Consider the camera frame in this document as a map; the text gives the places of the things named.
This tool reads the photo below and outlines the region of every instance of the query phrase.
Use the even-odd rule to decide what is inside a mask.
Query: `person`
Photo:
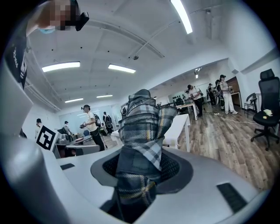
[[[63,128],[65,128],[65,130],[67,131],[68,135],[71,135],[71,134],[72,134],[72,132],[70,131],[70,128],[69,128],[69,126],[68,126],[68,121],[65,121],[65,122],[64,122]]]
[[[112,133],[112,119],[109,115],[106,114],[106,112],[104,112],[103,121],[106,125],[106,129],[108,131],[108,134],[110,135]]]
[[[40,118],[38,118],[36,120],[35,139],[37,139],[37,137],[38,137],[41,126],[42,126],[42,121]]]
[[[202,100],[201,100],[201,91],[197,90],[194,86],[188,85],[189,95],[193,98],[197,108],[199,109],[198,117],[202,116]]]
[[[212,87],[211,86],[212,86],[212,84],[209,83],[209,85],[208,85],[208,94],[209,94],[209,97],[210,97],[211,105],[215,105],[216,101],[215,101],[214,93],[212,91]]]
[[[233,102],[230,93],[232,87],[228,87],[228,84],[224,81],[225,77],[225,75],[220,75],[220,89],[222,90],[224,97],[224,112],[225,114],[228,114],[229,108],[232,114],[238,114],[233,107]]]
[[[95,144],[100,146],[100,151],[104,151],[105,148],[102,139],[99,135],[99,128],[95,124],[95,115],[91,111],[89,105],[85,105],[83,107],[83,110],[85,113],[87,113],[87,122],[84,122],[83,126],[89,130],[89,133],[92,136],[92,139],[95,142]]]
[[[24,20],[15,31],[4,52],[4,58],[16,81],[24,89],[27,76],[25,49],[27,37],[36,29],[43,33],[53,32],[55,29],[65,30],[69,24],[74,24],[73,18],[80,16],[76,0],[48,0],[38,6],[37,10]]]

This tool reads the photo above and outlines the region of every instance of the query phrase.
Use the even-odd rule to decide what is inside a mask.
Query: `fluorescent light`
[[[188,15],[184,9],[184,6],[182,4],[182,2],[180,0],[171,0],[171,3],[173,4],[173,6],[175,7],[175,9],[177,10],[184,26],[185,26],[185,30],[187,31],[187,34],[191,33],[192,30],[192,26],[189,22],[189,18]]]
[[[97,96],[96,98],[110,97],[110,96],[113,96],[113,95]]]
[[[62,69],[62,68],[75,68],[75,67],[80,67],[80,62],[67,62],[67,63],[60,63],[56,65],[50,65],[43,67],[43,72],[49,72],[57,69]]]
[[[119,71],[124,71],[124,72],[129,72],[129,73],[134,73],[136,72],[135,70],[133,69],[130,69],[130,68],[125,68],[125,67],[121,67],[121,66],[117,66],[117,65],[112,65],[112,64],[109,64],[109,69],[114,69],[114,70],[119,70]]]
[[[66,102],[66,103],[70,103],[70,102],[79,101],[79,100],[83,100],[83,98],[80,98],[80,99],[74,99],[74,100],[67,100],[67,101],[65,101],[65,102]]]

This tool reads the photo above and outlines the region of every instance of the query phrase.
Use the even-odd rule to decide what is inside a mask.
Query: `black office chair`
[[[270,147],[269,136],[276,138],[276,143],[279,143],[279,137],[270,132],[270,127],[274,127],[279,123],[280,120],[280,81],[278,77],[274,76],[272,69],[268,69],[266,71],[261,72],[260,74],[261,80],[259,81],[259,89],[261,90],[262,96],[262,105],[261,111],[256,113],[253,116],[253,120],[258,124],[263,125],[264,129],[255,129],[256,131],[261,132],[260,134],[255,135],[251,138],[251,142],[254,138],[265,136],[267,139],[267,148],[268,151]],[[271,110],[272,116],[268,116],[264,110]]]

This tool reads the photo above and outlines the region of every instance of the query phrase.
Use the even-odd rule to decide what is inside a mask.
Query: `backpack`
[[[112,119],[109,115],[105,115],[105,123],[108,128],[112,128]]]
[[[100,118],[98,117],[98,115],[94,114],[94,118],[95,118],[95,124],[97,127],[101,126],[101,121]]]

